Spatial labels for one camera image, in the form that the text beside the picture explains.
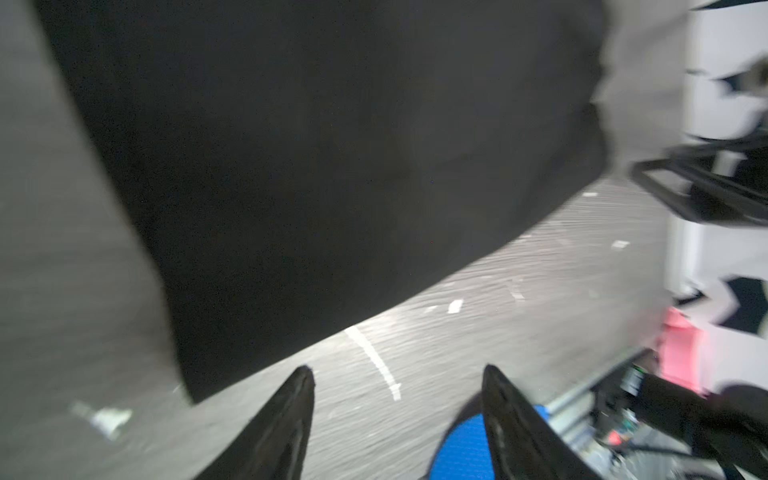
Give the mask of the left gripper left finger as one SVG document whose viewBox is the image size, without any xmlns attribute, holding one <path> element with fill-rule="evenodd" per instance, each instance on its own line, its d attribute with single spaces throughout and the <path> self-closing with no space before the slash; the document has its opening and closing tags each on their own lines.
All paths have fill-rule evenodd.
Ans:
<svg viewBox="0 0 768 480">
<path fill-rule="evenodd" d="M 296 368 L 195 480 L 299 480 L 315 406 L 311 368 Z"/>
</svg>

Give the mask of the black skirt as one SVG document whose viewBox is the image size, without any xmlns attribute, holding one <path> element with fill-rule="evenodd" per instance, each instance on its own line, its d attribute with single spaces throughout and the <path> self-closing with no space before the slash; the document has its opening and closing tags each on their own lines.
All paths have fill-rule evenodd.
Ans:
<svg viewBox="0 0 768 480">
<path fill-rule="evenodd" d="M 604 171 L 601 1 L 38 1 L 202 402 Z"/>
</svg>

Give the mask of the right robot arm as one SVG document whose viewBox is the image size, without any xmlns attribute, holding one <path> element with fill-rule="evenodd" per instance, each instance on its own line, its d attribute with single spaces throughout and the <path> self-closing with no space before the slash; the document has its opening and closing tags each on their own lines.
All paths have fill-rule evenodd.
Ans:
<svg viewBox="0 0 768 480">
<path fill-rule="evenodd" d="M 702 396 L 638 367 L 626 371 L 621 388 L 640 422 L 717 461 L 727 478 L 767 477 L 766 390 L 734 384 Z"/>
</svg>

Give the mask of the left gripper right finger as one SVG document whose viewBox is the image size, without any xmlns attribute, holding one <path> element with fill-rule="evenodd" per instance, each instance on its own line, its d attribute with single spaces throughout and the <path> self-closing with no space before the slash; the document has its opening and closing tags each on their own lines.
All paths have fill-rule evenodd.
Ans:
<svg viewBox="0 0 768 480">
<path fill-rule="evenodd" d="M 494 365 L 482 378 L 482 416 L 494 477 L 516 480 L 600 478 L 557 435 Z"/>
</svg>

